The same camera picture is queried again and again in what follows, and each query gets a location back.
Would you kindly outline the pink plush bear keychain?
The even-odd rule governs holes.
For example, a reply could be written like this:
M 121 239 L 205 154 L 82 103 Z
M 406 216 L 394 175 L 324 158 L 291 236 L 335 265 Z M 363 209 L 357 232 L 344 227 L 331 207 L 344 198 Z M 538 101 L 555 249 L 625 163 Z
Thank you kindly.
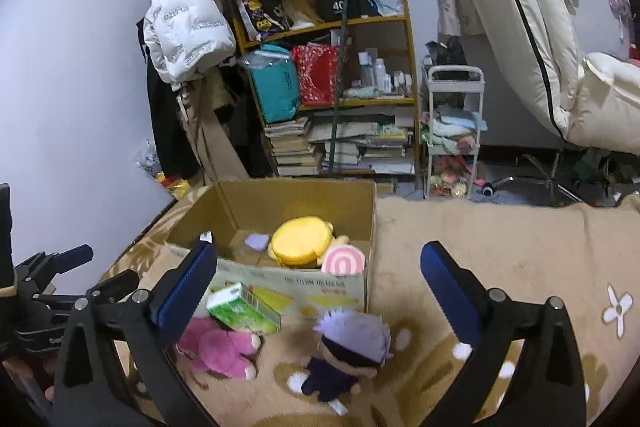
M 213 317 L 192 317 L 176 343 L 179 353 L 191 360 L 194 373 L 211 371 L 218 375 L 251 381 L 257 369 L 250 359 L 262 347 L 254 333 L 223 329 Z

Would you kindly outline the green tissue pack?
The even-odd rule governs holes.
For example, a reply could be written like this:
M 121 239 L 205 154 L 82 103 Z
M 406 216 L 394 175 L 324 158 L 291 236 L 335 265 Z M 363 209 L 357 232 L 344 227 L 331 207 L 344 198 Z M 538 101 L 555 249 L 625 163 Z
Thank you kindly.
M 280 314 L 258 299 L 242 283 L 214 291 L 206 310 L 217 321 L 237 332 L 270 335 L 280 332 Z

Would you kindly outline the purple toy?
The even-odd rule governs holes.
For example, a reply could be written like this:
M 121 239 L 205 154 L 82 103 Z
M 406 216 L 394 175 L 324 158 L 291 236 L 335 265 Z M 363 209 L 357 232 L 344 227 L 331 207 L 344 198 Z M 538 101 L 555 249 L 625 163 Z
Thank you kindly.
M 269 245 L 270 236 L 268 234 L 252 233 L 244 239 L 244 244 L 252 251 L 262 253 Z

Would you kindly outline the yellow round plush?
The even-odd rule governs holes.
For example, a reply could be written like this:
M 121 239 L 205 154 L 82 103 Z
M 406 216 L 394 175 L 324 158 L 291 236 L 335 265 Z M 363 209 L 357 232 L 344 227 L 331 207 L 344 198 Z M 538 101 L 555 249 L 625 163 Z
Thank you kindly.
M 326 251 L 349 242 L 347 235 L 335 235 L 331 222 L 307 216 L 288 220 L 270 239 L 268 255 L 285 268 L 318 268 Z

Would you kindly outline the white-haired doll plush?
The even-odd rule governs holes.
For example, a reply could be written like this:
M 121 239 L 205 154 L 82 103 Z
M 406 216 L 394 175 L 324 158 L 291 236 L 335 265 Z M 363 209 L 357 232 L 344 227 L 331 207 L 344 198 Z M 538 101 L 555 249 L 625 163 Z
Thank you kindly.
M 303 361 L 306 376 L 299 391 L 320 403 L 356 395 L 360 381 L 372 381 L 393 358 L 390 326 L 378 315 L 336 308 L 320 317 L 314 332 L 316 352 Z

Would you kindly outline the pink swirl roll plush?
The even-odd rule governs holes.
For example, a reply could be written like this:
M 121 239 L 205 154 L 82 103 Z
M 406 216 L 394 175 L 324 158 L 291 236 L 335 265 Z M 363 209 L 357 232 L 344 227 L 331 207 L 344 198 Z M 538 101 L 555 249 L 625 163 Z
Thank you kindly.
M 336 277 L 359 275 L 366 267 L 366 256 L 359 248 L 345 244 L 331 246 L 323 257 L 321 271 Z

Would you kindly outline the black hanging coat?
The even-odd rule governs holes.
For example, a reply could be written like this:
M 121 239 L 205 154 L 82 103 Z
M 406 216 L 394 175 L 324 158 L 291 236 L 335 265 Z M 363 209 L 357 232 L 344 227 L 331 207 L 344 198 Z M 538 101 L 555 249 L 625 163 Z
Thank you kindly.
M 201 167 L 177 114 L 178 104 L 174 91 L 168 83 L 160 79 L 153 66 L 149 48 L 143 37 L 143 20 L 137 22 L 137 28 L 139 46 L 146 64 L 146 90 L 160 167 L 165 178 L 193 178 Z

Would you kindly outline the cardboard box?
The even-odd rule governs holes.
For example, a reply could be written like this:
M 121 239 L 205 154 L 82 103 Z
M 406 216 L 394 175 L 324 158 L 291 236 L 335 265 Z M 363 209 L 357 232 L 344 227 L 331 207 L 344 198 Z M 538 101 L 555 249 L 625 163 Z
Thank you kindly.
M 371 181 L 270 178 L 206 188 L 171 228 L 184 256 L 212 234 L 214 288 L 241 283 L 282 315 L 314 319 L 368 306 L 376 187 Z

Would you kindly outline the stack of books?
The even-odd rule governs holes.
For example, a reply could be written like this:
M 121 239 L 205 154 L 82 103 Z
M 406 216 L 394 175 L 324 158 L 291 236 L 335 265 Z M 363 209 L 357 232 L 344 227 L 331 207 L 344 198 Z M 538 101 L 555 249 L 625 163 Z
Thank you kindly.
M 322 154 L 307 139 L 308 117 L 267 124 L 264 135 L 278 176 L 317 176 Z

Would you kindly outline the teal bag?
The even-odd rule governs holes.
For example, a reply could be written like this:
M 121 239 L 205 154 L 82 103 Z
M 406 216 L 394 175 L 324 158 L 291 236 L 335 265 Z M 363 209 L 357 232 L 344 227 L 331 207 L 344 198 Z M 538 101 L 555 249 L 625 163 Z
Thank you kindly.
M 263 44 L 244 55 L 240 63 L 250 73 L 265 123 L 292 119 L 302 101 L 292 53 L 274 44 Z

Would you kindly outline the cream office chair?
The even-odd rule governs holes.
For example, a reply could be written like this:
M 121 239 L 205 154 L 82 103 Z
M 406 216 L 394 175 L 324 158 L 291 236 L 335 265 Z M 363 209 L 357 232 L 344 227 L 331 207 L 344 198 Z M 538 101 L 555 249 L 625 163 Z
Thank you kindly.
M 472 0 L 500 72 L 546 129 L 577 146 L 638 154 L 639 69 L 582 54 L 565 0 Z

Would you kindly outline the white rolling cart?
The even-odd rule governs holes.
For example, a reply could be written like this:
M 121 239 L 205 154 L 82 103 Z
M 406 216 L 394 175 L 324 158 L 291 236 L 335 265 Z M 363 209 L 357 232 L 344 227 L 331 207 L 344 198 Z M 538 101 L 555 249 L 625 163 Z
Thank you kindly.
M 425 69 L 421 144 L 425 150 L 423 197 L 469 198 L 485 185 L 478 172 L 485 78 L 465 65 Z

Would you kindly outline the red gift bag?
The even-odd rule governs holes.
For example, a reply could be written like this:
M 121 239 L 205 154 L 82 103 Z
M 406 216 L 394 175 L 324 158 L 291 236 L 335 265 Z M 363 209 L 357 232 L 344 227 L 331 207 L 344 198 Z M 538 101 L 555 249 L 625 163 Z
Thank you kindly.
M 300 98 L 305 106 L 329 106 L 334 101 L 338 47 L 308 43 L 293 46 Z

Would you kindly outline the wooden bookshelf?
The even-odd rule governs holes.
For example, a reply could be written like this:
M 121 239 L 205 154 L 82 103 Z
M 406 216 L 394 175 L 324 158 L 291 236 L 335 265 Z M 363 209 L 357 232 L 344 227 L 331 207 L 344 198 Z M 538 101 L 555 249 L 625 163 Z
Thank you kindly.
M 419 176 L 408 0 L 229 0 L 278 176 Z

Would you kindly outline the green pole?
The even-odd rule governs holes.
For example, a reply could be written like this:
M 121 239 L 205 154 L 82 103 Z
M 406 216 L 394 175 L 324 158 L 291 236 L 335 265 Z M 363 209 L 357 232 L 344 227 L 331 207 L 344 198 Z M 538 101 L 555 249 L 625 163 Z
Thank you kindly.
M 337 126 L 338 126 L 338 113 L 340 113 L 340 101 L 343 92 L 343 72 L 345 64 L 347 37 L 348 37 L 348 12 L 350 0 L 343 0 L 343 9 L 341 17 L 340 28 L 340 42 L 338 43 L 337 54 L 337 69 L 334 84 L 334 98 L 332 106 L 332 126 L 331 126 L 331 139 L 330 139 L 330 151 L 329 151 L 329 176 L 333 176 L 334 173 L 334 161 L 337 142 Z

